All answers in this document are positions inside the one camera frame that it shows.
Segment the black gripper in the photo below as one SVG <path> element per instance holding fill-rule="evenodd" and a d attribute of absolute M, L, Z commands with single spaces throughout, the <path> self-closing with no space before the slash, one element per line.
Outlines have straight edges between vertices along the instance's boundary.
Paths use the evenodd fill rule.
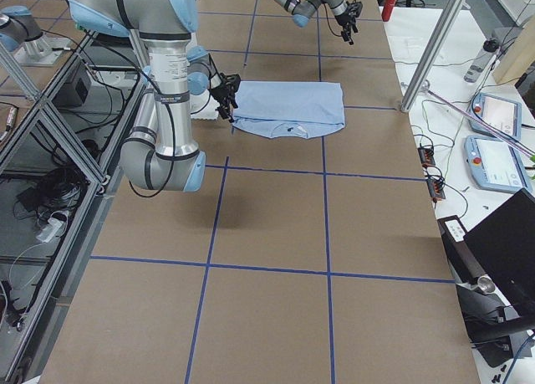
<path fill-rule="evenodd" d="M 216 83 L 211 85 L 209 92 L 219 104 L 217 110 L 223 110 L 223 119 L 233 122 L 233 109 L 238 108 L 236 93 L 242 81 L 241 76 L 218 73 L 216 77 Z"/>
<path fill-rule="evenodd" d="M 357 19 L 363 10 L 363 3 L 361 1 L 353 0 L 342 2 L 334 10 L 335 20 L 341 27 L 340 36 L 343 41 L 347 41 L 349 45 L 354 45 L 352 38 L 353 33 L 358 33 Z"/>

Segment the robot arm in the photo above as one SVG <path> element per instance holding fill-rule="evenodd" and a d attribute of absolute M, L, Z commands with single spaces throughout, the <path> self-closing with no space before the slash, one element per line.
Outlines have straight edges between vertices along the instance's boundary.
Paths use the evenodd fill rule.
<path fill-rule="evenodd" d="M 69 0 L 69 11 L 88 30 L 119 38 L 137 32 L 146 47 L 148 87 L 120 153 L 125 176 L 154 193 L 197 191 L 206 154 L 192 135 L 191 97 L 207 93 L 231 118 L 240 78 L 219 73 L 204 48 L 187 47 L 198 29 L 196 0 Z"/>
<path fill-rule="evenodd" d="M 353 45 L 353 33 L 358 32 L 357 18 L 362 12 L 363 3 L 353 0 L 273 0 L 287 13 L 300 28 L 305 27 L 320 6 L 328 7 L 341 27 L 339 36 L 345 43 Z"/>

